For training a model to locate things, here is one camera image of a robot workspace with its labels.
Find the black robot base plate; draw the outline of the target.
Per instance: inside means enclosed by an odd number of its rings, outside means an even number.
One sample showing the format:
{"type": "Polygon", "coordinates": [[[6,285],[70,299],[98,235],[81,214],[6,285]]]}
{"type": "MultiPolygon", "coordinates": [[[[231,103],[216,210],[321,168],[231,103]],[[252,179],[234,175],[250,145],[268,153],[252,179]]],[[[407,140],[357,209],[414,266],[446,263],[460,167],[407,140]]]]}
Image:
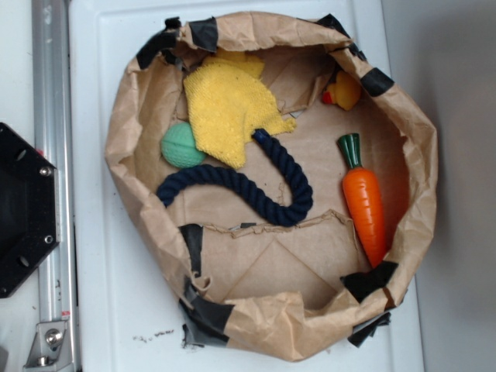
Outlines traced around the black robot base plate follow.
{"type": "Polygon", "coordinates": [[[1,298],[12,296],[59,243],[57,169],[1,124],[1,298]]]}

